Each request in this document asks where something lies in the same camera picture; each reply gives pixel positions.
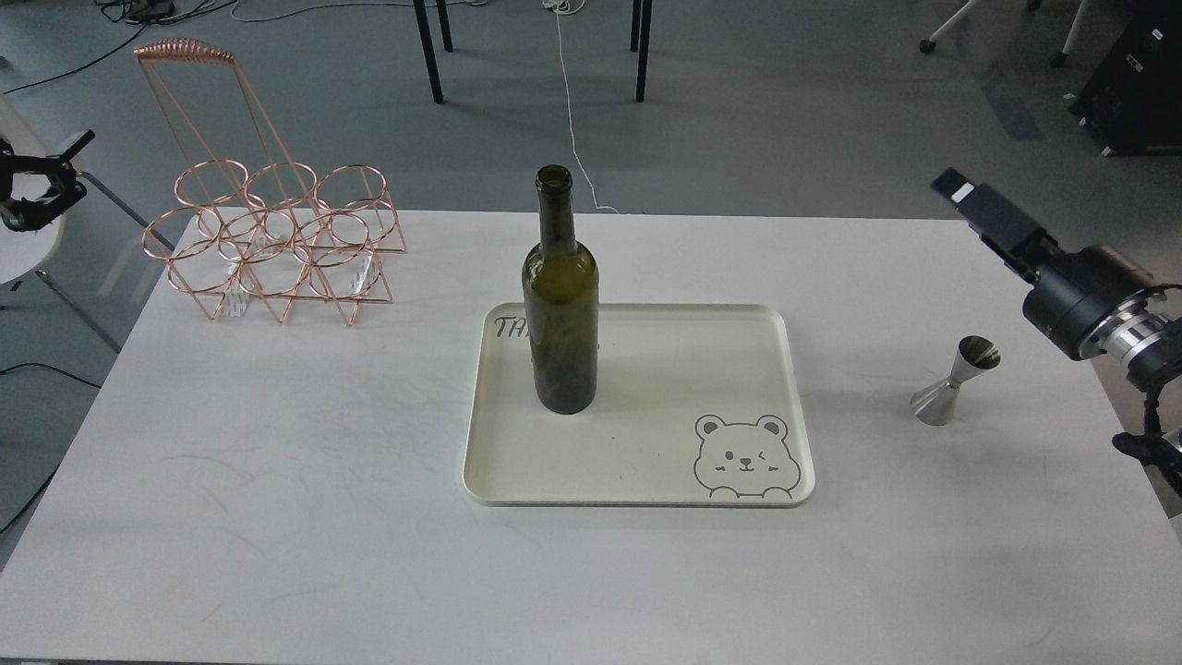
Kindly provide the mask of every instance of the bear drawing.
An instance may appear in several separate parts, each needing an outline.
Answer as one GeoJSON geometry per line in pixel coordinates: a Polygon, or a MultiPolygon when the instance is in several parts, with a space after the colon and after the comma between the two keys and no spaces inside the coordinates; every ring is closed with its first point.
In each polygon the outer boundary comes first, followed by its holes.
{"type": "Polygon", "coordinates": [[[703,416],[694,425],[701,439],[694,476],[710,496],[766,497],[779,490],[792,496],[800,482],[800,465],[788,452],[788,426],[775,416],[755,423],[725,423],[703,416]]]}

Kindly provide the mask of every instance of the tray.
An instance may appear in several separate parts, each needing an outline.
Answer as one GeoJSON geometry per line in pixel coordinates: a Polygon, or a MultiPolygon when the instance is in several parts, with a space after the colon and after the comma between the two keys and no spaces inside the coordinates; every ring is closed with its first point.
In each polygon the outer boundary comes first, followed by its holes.
{"type": "Polygon", "coordinates": [[[485,318],[463,483],[487,504],[792,507],[814,476],[780,314],[762,305],[599,306],[595,402],[533,389],[525,307],[485,318]]]}

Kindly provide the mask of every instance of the gray floor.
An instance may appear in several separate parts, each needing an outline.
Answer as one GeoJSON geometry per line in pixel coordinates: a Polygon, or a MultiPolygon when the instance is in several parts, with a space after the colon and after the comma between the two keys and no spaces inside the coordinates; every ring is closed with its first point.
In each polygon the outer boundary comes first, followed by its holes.
{"type": "MultiPolygon", "coordinates": [[[[251,0],[238,13],[313,4],[251,0]]],[[[657,0],[648,100],[637,104],[630,2],[589,0],[561,25],[579,155],[599,202],[631,213],[950,217],[928,183],[955,165],[1007,193],[1064,246],[1109,242],[1161,280],[1182,281],[1182,156],[1103,158],[1066,111],[1065,96],[1099,64],[1132,0],[1097,1],[1061,70],[1047,58],[1076,1],[1046,0],[1037,13],[1020,0],[985,4],[922,56],[918,40],[959,5],[657,0]]],[[[535,209],[534,170],[574,165],[554,17],[535,0],[491,0],[452,7],[452,24],[456,51],[440,53],[440,106],[407,7],[262,24],[226,9],[150,27],[136,44],[194,37],[235,53],[297,158],[318,169],[377,165],[401,208],[535,209]]],[[[0,86],[73,69],[135,30],[109,24],[90,2],[0,0],[0,86]]],[[[169,80],[190,96],[202,128],[241,143],[249,125],[235,115],[238,99],[208,83],[214,73],[180,66],[169,80]]],[[[50,145],[95,129],[84,167],[149,219],[173,207],[184,161],[130,50],[9,100],[50,145]]],[[[585,182],[576,198],[578,210],[592,209],[585,182]]],[[[97,193],[71,210],[67,228],[47,267],[122,340],[160,268],[142,255],[138,227],[97,193]]],[[[175,237],[180,228],[164,230],[175,237]]],[[[915,259],[923,252],[915,247],[915,259]]],[[[0,288],[0,365],[48,363],[102,382],[115,356],[38,280],[12,288],[0,288]]],[[[1047,353],[1058,352],[1048,345],[1047,353]]],[[[1112,367],[1099,371],[1122,418],[1138,428],[1137,395],[1112,367]]],[[[60,459],[93,395],[39,371],[0,378],[5,521],[60,459]]],[[[1167,428],[1182,416],[1180,396],[1174,387],[1165,397],[1167,428]]],[[[1113,467],[1135,464],[1110,451],[1111,435],[1080,445],[1111,455],[1113,467]]],[[[1165,508],[1180,513],[1177,503],[1165,508]]],[[[19,532],[0,540],[0,562],[19,532]]]]}

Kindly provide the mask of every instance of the wine bottle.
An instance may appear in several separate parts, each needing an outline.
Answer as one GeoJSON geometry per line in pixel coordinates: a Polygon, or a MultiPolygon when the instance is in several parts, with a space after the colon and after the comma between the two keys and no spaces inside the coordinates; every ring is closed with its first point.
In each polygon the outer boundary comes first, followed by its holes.
{"type": "Polygon", "coordinates": [[[578,413],[595,399],[599,268],[574,239],[571,171],[538,170],[541,242],[521,266],[530,354],[538,399],[556,413],[578,413]]]}

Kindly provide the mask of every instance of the jigger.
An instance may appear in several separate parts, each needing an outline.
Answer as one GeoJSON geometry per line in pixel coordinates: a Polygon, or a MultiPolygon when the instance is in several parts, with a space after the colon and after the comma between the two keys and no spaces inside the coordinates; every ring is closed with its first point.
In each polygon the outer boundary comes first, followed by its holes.
{"type": "Polygon", "coordinates": [[[928,425],[948,425],[956,411],[961,384],[1001,365],[1001,353],[985,338],[969,335],[956,345],[956,360],[947,379],[911,396],[911,411],[928,425]]]}

